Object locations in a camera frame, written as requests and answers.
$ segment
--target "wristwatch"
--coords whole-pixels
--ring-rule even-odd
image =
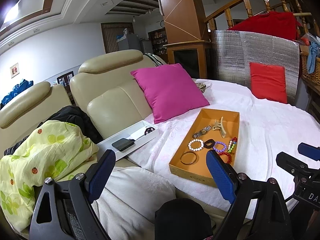
[[[198,138],[198,137],[206,134],[207,132],[209,132],[211,129],[212,129],[212,126],[208,125],[207,127],[203,128],[199,132],[196,132],[192,137],[193,137],[193,139]]]

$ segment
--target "wooden staircase railing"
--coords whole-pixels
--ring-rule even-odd
[[[276,10],[276,8],[282,7],[284,12],[292,11],[293,15],[295,17],[300,17],[301,18],[301,22],[302,22],[303,30],[304,30],[305,33],[308,33],[308,27],[307,27],[307,22],[306,22],[306,18],[305,17],[306,16],[311,16],[311,13],[303,12],[298,0],[294,0],[294,1],[280,0],[281,3],[276,4],[274,6],[270,6],[269,0],[263,0],[263,1],[265,3],[266,9],[264,11],[261,11],[261,12],[255,14],[255,15],[264,14],[264,13],[270,12],[271,10]],[[252,8],[251,8],[251,4],[250,4],[249,0],[233,0],[233,1],[229,2],[229,3],[227,3],[225,6],[222,6],[221,8],[216,10],[214,13],[210,14],[204,20],[204,22],[209,24],[209,29],[211,31],[215,31],[215,30],[217,30],[217,25],[216,25],[215,19],[218,16],[220,16],[221,14],[224,13],[225,16],[226,16],[226,20],[227,20],[228,26],[229,27],[233,27],[234,24],[233,24],[233,19],[232,19],[232,16],[231,16],[230,9],[233,8],[234,6],[242,3],[242,2],[244,3],[244,6],[245,6],[245,8],[247,10],[248,17],[252,17],[253,16]],[[320,36],[319,27],[318,27],[318,25],[317,25],[317,23],[316,23],[316,21],[314,19],[312,19],[312,24],[314,26],[316,34],[318,36]]]

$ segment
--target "black wallet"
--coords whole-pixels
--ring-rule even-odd
[[[120,152],[124,151],[125,149],[128,149],[130,146],[134,145],[134,141],[128,140],[126,138],[121,138],[120,140],[117,140],[116,142],[111,144],[114,148],[119,150]]]

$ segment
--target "red beaded bracelet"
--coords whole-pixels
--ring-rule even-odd
[[[226,156],[228,156],[227,164],[231,163],[232,157],[231,157],[231,155],[230,155],[229,153],[223,152],[223,153],[218,153],[218,155],[219,155],[219,156],[221,156],[221,155],[226,155]]]

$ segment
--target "white blanket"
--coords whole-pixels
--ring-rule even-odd
[[[174,199],[167,179],[140,167],[114,170],[92,207],[111,239],[155,239],[155,212]]]
[[[210,103],[206,108],[230,110],[240,113],[240,129],[234,169],[245,172],[251,179],[266,181],[275,178],[284,198],[294,191],[293,176],[279,168],[276,155],[286,152],[307,163],[310,168],[319,168],[319,163],[298,154],[299,143],[320,145],[320,125],[307,112],[294,106],[257,99],[244,86],[234,83],[200,80],[210,87],[204,96]],[[193,182],[171,174],[169,161],[187,134],[199,109],[190,110],[166,122],[156,124],[160,137],[153,139],[129,155],[142,168],[167,178],[178,189],[191,196],[227,211],[230,207],[217,188]],[[153,123],[153,115],[145,119]],[[287,202],[290,210],[295,200]],[[247,218],[252,218],[255,202],[251,201]]]

